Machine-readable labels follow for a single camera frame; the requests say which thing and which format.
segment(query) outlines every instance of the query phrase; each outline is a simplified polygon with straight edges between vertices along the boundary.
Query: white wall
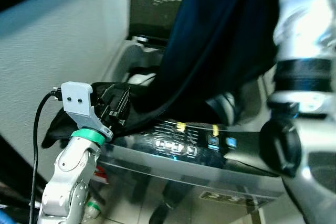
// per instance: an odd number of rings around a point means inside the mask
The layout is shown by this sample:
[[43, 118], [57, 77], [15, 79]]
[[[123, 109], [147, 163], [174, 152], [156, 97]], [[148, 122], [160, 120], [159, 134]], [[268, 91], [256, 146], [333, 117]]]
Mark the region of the white wall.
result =
[[[0, 133], [31, 164], [33, 121], [42, 97], [66, 81], [100, 81], [128, 32], [129, 0], [27, 0], [0, 13]], [[40, 118], [39, 144], [61, 102]], [[58, 144], [39, 150], [53, 174]]]

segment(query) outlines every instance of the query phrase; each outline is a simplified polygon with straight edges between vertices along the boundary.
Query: dark blue fabric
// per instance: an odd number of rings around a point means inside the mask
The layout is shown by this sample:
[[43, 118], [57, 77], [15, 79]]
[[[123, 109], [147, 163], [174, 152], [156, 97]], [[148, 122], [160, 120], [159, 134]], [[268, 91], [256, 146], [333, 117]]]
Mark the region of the dark blue fabric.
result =
[[137, 109], [184, 107], [267, 71], [278, 0], [183, 0], [159, 73]]

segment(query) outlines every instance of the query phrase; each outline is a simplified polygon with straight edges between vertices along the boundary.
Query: blue object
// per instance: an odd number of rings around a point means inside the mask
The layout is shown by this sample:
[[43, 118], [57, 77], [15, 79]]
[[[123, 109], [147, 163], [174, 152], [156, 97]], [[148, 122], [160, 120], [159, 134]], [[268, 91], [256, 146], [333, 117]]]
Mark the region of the blue object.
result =
[[0, 210], [0, 224], [16, 224], [10, 216]]
[[227, 137], [226, 138], [226, 144], [231, 148], [237, 147], [237, 140], [233, 137]]

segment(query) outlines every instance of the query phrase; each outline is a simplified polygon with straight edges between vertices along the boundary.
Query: yellow tag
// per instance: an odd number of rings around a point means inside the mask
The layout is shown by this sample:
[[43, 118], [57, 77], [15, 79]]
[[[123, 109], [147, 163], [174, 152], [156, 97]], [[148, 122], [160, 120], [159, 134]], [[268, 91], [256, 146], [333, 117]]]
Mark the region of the yellow tag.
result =
[[214, 136], [218, 136], [219, 135], [219, 129], [218, 129], [218, 126], [213, 124], [212, 125], [212, 129], [213, 129], [213, 135]]
[[177, 122], [176, 127], [177, 127], [178, 131], [184, 132], [184, 130], [185, 130], [185, 123]]

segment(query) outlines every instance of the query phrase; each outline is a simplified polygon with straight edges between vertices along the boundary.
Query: green ring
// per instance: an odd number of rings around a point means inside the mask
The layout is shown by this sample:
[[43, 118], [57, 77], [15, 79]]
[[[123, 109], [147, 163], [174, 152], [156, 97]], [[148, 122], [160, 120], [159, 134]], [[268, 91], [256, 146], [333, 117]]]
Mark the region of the green ring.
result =
[[71, 136], [78, 136], [78, 137], [86, 138], [87, 140], [95, 142], [99, 144], [100, 146], [103, 145], [103, 143], [105, 142], [104, 136], [90, 129], [79, 129], [77, 131], [74, 131], [71, 134]]

